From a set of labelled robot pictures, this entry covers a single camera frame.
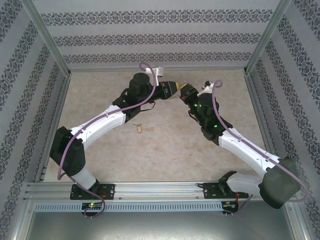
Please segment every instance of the wire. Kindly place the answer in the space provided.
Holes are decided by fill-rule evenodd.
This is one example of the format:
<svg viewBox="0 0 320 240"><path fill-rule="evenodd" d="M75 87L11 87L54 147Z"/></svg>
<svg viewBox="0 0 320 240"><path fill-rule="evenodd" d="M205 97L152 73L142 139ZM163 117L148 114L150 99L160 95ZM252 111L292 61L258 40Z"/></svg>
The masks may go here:
<svg viewBox="0 0 320 240"><path fill-rule="evenodd" d="M63 173L63 174L61 173L61 172L62 172L62 168L63 168L63 165L64 165L64 163L65 163L65 159L66 159L66 155L67 155L67 153L68 153L68 150L69 150L71 144L73 143L73 141L76 139L76 137L77 137L78 135L80 135L81 133L83 133L83 131L86 130L90 125L92 125L93 123L95 123L96 121L98 121L98 120L100 120L100 119L102 119L102 118L107 118L107 117L108 117L109 115L111 115L111 114L115 114L115 113L122 112L122 111L129 110L129 109L134 109L134 108L136 108L136 107L139 107L139 106L145 104L147 101L149 101L149 99L150 99L150 98L152 97L152 95L155 93L156 86L157 86L157 84L156 84L156 83L157 83L156 74L155 74L154 70L152 69L152 67L151 67L149 64L147 64L146 62L141 62L141 63L139 64L139 68L140 68L141 70L143 70L143 71L146 70L145 68L142 67L142 65L146 65L147 68L149 68L149 69L151 70L151 73L152 73L152 77L153 77L153 88L152 88L152 91L151 91L150 95L149 95L145 100L143 100L142 102L137 103L137 104L135 104L135 105L128 106L128 107L124 107L124 108L120 108L120 109L117 109L117 110L114 110L114 111L111 111L111 112L107 112L106 114L97 116L96 118L94 118L93 120L91 120L90 122L88 122L86 125L84 125L81 129L79 129L78 132L77 132L76 134L74 134L74 136L73 136L73 137L70 139L70 141L67 143L67 145L66 145L66 147L65 147L65 149L64 149L64 151L63 151L63 154L62 154L62 157L61 157L61 160L60 160L59 169L58 169L58 174L57 174L57 179L58 179L58 180L60 180L64 175L66 175L66 173ZM79 184L78 182L76 182L72 177L70 177L70 176L68 176L68 177L69 177L75 184L77 184L77 186L78 186L79 188L81 188L81 189L84 190L85 192L91 194L92 196L95 196L96 198L101 199L101 203L103 204L103 207L101 208L101 211L98 212L98 213L97 213L96 215L94 215L94 216L88 217L88 216L86 215L86 210L85 210L85 211L84 211L84 217L85 217L85 218L91 218L91 219L92 219L92 218L95 218L95 217L99 216L101 213L103 213L103 211L104 211L105 208L106 208L106 202L105 202L105 200L104 200L101 196L99 196L99 195L97 195L97 194L95 194L95 193L93 193L93 192L85 189L81 184Z"/></svg>
<svg viewBox="0 0 320 240"><path fill-rule="evenodd" d="M141 110L140 112L146 112L146 111L152 110L155 107L155 105L156 105L156 102L154 101L153 102L153 106L151 108L145 109L145 110Z"/></svg>
<svg viewBox="0 0 320 240"><path fill-rule="evenodd" d="M197 123L199 123L198 120L193 116L193 114L192 114L192 112L191 112L190 110L188 111L188 114L189 114L189 117L190 117L190 118L192 118L192 119L195 120Z"/></svg>
<svg viewBox="0 0 320 240"><path fill-rule="evenodd" d="M235 196L236 196L236 199L235 199L235 205L239 205L239 193L237 192L236 194L235 194Z"/></svg>
<svg viewBox="0 0 320 240"><path fill-rule="evenodd" d="M122 91L122 93L120 94L120 96L122 97L122 96L126 95L127 92L128 92L128 88L125 88L125 89Z"/></svg>
<svg viewBox="0 0 320 240"><path fill-rule="evenodd" d="M250 196L248 197L248 199L244 202L244 204L240 207L240 209L239 209L238 211L232 212L232 211L225 210L225 209L224 209L223 211L231 214L232 217L233 217L234 215L237 215L239 212L241 212L241 211L247 206L247 204L248 204L249 201L253 198L253 196L254 196L253 194L250 195Z"/></svg>
<svg viewBox="0 0 320 240"><path fill-rule="evenodd" d="M304 189L304 197L301 199L297 199L297 200L288 200L288 202L291 203L300 203L300 202L304 202L308 197L309 197L309 190L307 188L307 186L296 176L294 175L292 172L290 172L289 170L287 170L285 167L281 166L279 163L277 163L276 161L274 161L273 159L271 159L270 157L268 157L266 154L264 154L263 152L261 152L260 150L256 149L253 145L251 145L249 142L247 142L246 140L242 139L241 137L237 136L236 134L234 134L224 123L224 121L221 119L219 112L217 110L217 106L216 106L216 97L215 97L215 89L216 88L221 88L223 85L223 82L221 80L217 80L214 82L213 84L213 88L212 88L212 103L213 103L213 109L214 109L214 113L216 115L216 117L218 118L219 122L221 123L221 125L225 128L225 130L227 130L233 137L235 137L237 140L243 142L244 144L246 144L248 147L250 147L252 150L254 150L255 152L257 152L258 154L260 154L263 158L267 159L267 161L270 161L271 163L273 163L274 165L276 165L278 168L280 168L281 170L283 170L285 173L287 173L288 175L290 175L294 180L296 180Z"/></svg>

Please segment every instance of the robotic arm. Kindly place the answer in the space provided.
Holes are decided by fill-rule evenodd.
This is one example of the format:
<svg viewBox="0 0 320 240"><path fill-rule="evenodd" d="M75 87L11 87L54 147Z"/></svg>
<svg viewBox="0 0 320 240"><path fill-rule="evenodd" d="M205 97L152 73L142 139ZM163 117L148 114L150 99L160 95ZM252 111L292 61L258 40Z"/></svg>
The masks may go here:
<svg viewBox="0 0 320 240"><path fill-rule="evenodd" d="M176 82L158 81L158 77L162 77L163 75L163 67L159 66L152 70L156 73L156 87L153 95L146 103L153 103L158 99L168 99L179 89L179 85ZM149 68L146 68L145 71L147 73L151 73ZM72 177L77 183L90 192L96 193L99 189L99 181L86 168L85 150L90 144L111 129L127 123L134 118L138 113L140 113L141 107L138 106L109 115L108 113L141 103L151 94L152 89L153 87L150 84L149 76L142 72L136 73L133 76L133 79L129 82L129 87L122 91L120 97L114 100L112 105L101 114L84 124L71 128L70 130L66 129L64 126L59 128L54 136L50 150L50 157L60 165L63 153L70 139L88 123L101 117L76 136L67 151L62 166L63 171L69 177Z"/></svg>
<svg viewBox="0 0 320 240"><path fill-rule="evenodd" d="M156 87L148 103L153 103L158 99L168 99L179 90L179 85L176 82L158 82L158 77L163 75L163 68L158 67L152 70L156 73L157 77ZM145 71L147 73L151 72L149 68L146 68ZM149 76L145 73L135 74L129 83L129 87L121 93L120 97L113 101L112 105L104 112L93 119L99 116L101 116L101 118L78 134L76 139L71 143L65 156L62 169L86 190L97 193L99 181L85 166L85 150L96 139L111 129L130 121L141 111L141 107L138 106L108 115L108 113L114 110L133 106L145 100L153 88L149 80ZM229 122L223 119L224 124L232 134L227 131L220 123L214 111L212 101L213 86L213 83L207 81L204 85L204 90L198 92L192 85L185 84L180 90L180 99L188 105L190 117L198 122L203 135L209 141L236 154L258 174L258 176L243 175L235 171L230 171L219 180L219 191L225 196L229 193L239 192L261 196L271 207L276 209L280 208L300 190L301 185L270 160L273 160L297 176L298 173L294 161L288 157L281 159L259 148L243 137ZM62 155L70 139L74 137L83 126L92 122L92 120L80 126L73 127L70 130L65 127L57 130L51 147L50 157L58 165L61 163Z"/></svg>
<svg viewBox="0 0 320 240"><path fill-rule="evenodd" d="M198 92L192 85L186 84L180 90L180 99L188 105L190 117L200 124L203 135L209 141L237 155L259 176L230 171L219 180L219 189L224 194L232 191L261 196L271 207L279 209L300 190L301 185L271 161L298 176L295 162L289 157L281 159L266 152L243 137L229 122L221 118L231 133L227 131L214 110L213 86L213 83L207 81L204 84L204 90Z"/></svg>

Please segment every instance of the patterned wallpaper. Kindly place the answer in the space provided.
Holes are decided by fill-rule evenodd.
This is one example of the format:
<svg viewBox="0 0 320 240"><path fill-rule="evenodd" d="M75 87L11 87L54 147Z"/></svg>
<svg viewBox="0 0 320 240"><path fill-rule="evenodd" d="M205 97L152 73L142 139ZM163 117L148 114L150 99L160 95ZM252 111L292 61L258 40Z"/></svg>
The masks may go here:
<svg viewBox="0 0 320 240"><path fill-rule="evenodd" d="M0 240L33 182L64 75L18 0L0 0Z"/></svg>
<svg viewBox="0 0 320 240"><path fill-rule="evenodd" d="M279 0L35 0L73 71L235 67L248 62Z"/></svg>
<svg viewBox="0 0 320 240"><path fill-rule="evenodd" d="M319 2L292 1L251 73L277 154L295 160L309 188L300 206L312 239L320 239Z"/></svg>

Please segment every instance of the beige floor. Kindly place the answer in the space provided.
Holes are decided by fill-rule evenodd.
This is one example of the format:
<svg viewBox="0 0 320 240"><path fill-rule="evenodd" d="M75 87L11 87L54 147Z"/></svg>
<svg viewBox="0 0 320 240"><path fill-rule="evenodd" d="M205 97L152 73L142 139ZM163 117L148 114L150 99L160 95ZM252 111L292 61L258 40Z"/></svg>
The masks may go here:
<svg viewBox="0 0 320 240"><path fill-rule="evenodd" d="M135 72L74 73L59 126L78 126L104 111ZM241 70L166 71L162 81L189 81L198 90L205 81L223 80L217 89L220 115L245 137L263 141ZM142 124L142 134L133 124ZM206 140L179 98L158 100L151 111L114 128L85 152L86 166L101 182L210 181L230 170L255 172L231 152ZM50 159L45 182L57 182L58 166ZM67 177L61 181L68 182Z"/></svg>

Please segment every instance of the metal base plate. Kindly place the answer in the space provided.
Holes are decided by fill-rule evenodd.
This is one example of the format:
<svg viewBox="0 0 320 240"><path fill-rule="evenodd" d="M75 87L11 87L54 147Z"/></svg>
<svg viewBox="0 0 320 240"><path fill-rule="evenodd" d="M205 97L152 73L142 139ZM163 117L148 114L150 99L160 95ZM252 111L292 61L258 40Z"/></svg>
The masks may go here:
<svg viewBox="0 0 320 240"><path fill-rule="evenodd" d="M203 189L204 199L235 199L235 192L228 192L225 196L222 191L219 189L218 182L205 182L198 184L199 188ZM238 192L240 199L247 199L249 195L244 192Z"/></svg>
<svg viewBox="0 0 320 240"><path fill-rule="evenodd" d="M113 200L115 196L115 186L116 186L115 184L100 183L98 187L97 195L102 197L104 200ZM91 194L83 191L76 184L72 185L70 199L71 200L99 200L99 198L92 196Z"/></svg>

